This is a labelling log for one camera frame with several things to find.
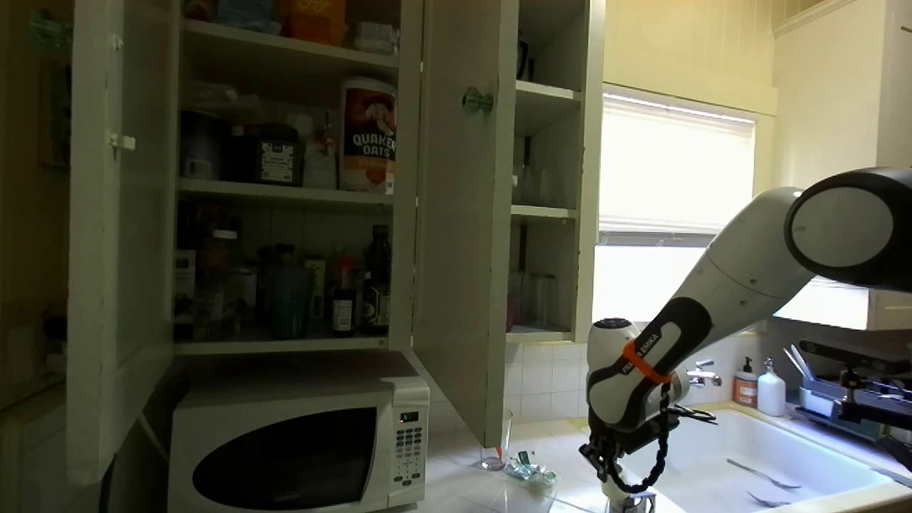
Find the microwave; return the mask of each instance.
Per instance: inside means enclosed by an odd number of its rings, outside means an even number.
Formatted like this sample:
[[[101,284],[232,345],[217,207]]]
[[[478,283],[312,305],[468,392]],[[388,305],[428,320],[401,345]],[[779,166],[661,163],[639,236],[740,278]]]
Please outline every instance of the microwave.
[[[168,513],[413,505],[428,417],[423,377],[366,358],[205,378],[173,407]]]

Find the window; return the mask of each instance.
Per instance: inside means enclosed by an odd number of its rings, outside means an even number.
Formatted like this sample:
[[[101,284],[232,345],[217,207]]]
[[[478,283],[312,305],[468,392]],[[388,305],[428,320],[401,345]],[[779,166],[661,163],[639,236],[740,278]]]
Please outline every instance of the window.
[[[753,116],[608,90],[592,320],[654,320],[750,201],[753,167]]]

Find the open cabinet door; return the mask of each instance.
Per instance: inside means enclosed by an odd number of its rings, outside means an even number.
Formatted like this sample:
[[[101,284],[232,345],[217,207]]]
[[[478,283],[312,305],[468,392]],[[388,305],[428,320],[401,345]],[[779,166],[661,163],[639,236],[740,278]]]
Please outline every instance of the open cabinet door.
[[[504,16],[515,16],[512,0],[424,5],[413,348],[487,446],[504,412],[515,103],[515,22]]]
[[[170,364],[178,0],[78,0],[66,459],[111,465]]]

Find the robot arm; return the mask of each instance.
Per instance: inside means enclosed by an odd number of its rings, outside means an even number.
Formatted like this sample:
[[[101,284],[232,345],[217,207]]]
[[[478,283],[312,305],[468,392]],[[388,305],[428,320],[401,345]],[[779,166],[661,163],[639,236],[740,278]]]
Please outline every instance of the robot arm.
[[[612,459],[655,438],[659,388],[675,364],[787,305],[815,273],[912,290],[912,171],[846,171],[755,197],[706,248],[659,317],[591,334],[591,427]]]

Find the microwave window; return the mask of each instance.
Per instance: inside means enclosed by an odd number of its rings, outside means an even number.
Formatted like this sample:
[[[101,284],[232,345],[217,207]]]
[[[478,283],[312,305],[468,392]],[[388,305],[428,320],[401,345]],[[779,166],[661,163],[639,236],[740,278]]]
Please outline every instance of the microwave window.
[[[209,454],[195,488],[252,509],[303,509],[359,502],[373,455],[377,407],[297,417]]]

